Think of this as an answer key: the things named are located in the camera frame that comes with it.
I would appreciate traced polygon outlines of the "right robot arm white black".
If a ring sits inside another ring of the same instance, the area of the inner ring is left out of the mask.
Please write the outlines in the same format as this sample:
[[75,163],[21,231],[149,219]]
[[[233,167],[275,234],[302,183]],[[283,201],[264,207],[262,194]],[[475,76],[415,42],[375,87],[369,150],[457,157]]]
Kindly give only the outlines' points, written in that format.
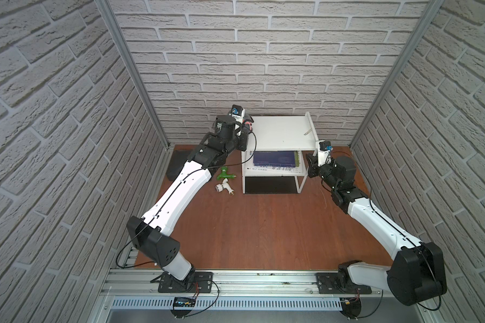
[[345,290],[364,285],[391,292],[405,306],[447,293],[443,251],[424,243],[397,225],[355,184],[352,158],[332,158],[328,152],[307,154],[308,175],[319,177],[336,206],[360,223],[392,258],[391,266],[349,261],[338,267],[337,284]]

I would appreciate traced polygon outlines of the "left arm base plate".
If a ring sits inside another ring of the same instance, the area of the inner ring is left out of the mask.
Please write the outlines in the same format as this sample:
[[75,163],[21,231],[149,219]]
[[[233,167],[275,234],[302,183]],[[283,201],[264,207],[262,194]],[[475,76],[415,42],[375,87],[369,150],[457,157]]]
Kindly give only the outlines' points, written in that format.
[[159,293],[211,293],[213,272],[195,272],[180,281],[163,273],[158,284]]

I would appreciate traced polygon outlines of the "white two-tier bookshelf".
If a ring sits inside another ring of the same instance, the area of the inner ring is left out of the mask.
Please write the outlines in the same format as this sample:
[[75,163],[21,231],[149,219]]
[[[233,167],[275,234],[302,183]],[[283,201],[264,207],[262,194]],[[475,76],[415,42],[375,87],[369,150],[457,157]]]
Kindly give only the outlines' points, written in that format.
[[[248,149],[241,153],[242,193],[299,194],[307,180],[304,152],[317,150],[317,132],[310,113],[303,116],[265,116],[253,118],[253,134]],[[248,170],[246,163],[257,151],[295,151],[300,153],[302,173],[285,174]]]

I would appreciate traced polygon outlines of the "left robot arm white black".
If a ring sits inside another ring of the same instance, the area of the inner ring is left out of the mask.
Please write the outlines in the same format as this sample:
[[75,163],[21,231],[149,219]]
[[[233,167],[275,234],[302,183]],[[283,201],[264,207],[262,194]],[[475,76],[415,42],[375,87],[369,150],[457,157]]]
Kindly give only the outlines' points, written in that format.
[[195,268],[180,253],[180,243],[171,234],[188,204],[229,155],[247,149],[252,125],[253,118],[243,114],[216,117],[214,130],[191,151],[164,195],[141,217],[132,216],[127,222],[133,245],[177,281],[190,283]]

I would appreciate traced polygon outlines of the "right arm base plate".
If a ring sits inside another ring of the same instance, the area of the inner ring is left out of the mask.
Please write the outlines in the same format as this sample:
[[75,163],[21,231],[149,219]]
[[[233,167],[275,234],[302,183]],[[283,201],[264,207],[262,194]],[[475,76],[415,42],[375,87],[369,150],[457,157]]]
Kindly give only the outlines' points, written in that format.
[[320,294],[372,294],[369,286],[357,285],[341,272],[316,273],[315,278]]

